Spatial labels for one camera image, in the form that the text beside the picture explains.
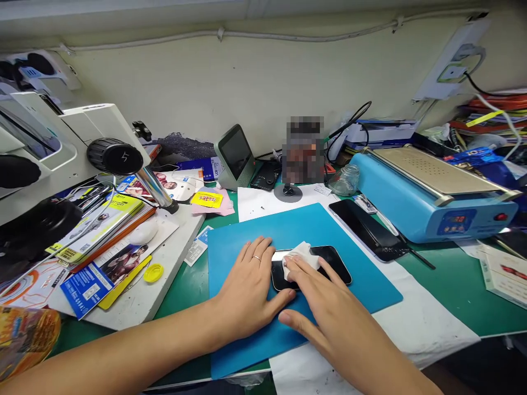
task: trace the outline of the green workbench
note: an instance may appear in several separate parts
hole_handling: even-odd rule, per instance
[[[234,207],[236,193],[229,192]],[[227,217],[208,215],[202,228],[223,227],[238,222],[238,212]],[[413,255],[397,261],[454,316],[480,337],[499,336],[527,331],[527,311],[485,290],[479,260],[466,255],[453,242],[413,245],[437,267],[431,270]],[[193,267],[183,264],[163,300],[156,318],[181,311],[209,298],[208,251]],[[112,333],[110,329],[65,319],[53,354],[71,349]],[[244,370],[241,374],[269,371],[268,361]],[[210,357],[197,358],[169,373],[152,388],[170,388],[210,380]]]

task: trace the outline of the metal rod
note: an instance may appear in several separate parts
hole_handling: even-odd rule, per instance
[[[159,207],[170,207],[172,205],[172,198],[148,166],[139,170],[136,173],[136,177],[141,181],[141,184],[143,184],[148,193],[154,198]]]

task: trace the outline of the blue silicone mat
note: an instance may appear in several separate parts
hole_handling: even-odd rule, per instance
[[[377,269],[321,204],[313,204],[209,231],[209,293],[216,296],[244,243],[258,236],[272,237],[277,250],[292,249],[302,241],[336,248],[353,281],[350,290],[370,313],[402,301],[402,295]],[[277,294],[272,283],[267,299]],[[297,292],[288,306],[315,322],[306,298]],[[275,319],[252,336],[231,343],[211,356],[211,376],[220,379],[306,342]]]

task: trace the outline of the microscope focus knob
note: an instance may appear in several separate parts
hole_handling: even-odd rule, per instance
[[[94,140],[86,154],[97,169],[120,176],[135,174],[143,168],[143,155],[137,148],[110,137]]]
[[[37,182],[41,171],[36,163],[16,155],[0,155],[0,188],[23,188]]]

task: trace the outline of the black smartphone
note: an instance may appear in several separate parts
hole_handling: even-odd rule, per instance
[[[507,252],[516,255],[518,258],[527,259],[527,234],[521,230],[511,229],[510,232],[494,235],[494,238]]]
[[[335,247],[332,247],[332,246],[311,247],[310,250],[313,255],[319,255],[322,258],[324,258],[326,262],[328,262],[329,265],[333,268],[333,270],[340,276],[344,284],[346,285],[351,284],[352,279],[351,279],[350,272],[347,270],[346,265],[340,258],[340,255],[335,249]],[[286,288],[292,288],[297,291],[299,290],[297,283],[290,283],[289,281],[284,279],[284,267],[282,266],[282,258],[285,255],[287,255],[289,251],[291,250],[275,251],[273,257],[271,258],[272,259],[271,278],[273,280],[273,287],[277,291],[281,291]],[[329,279],[328,274],[322,267],[320,267],[318,271],[323,276],[325,276],[327,279]]]
[[[406,243],[352,200],[344,199],[331,203],[328,207],[381,261],[392,261],[410,251]]]

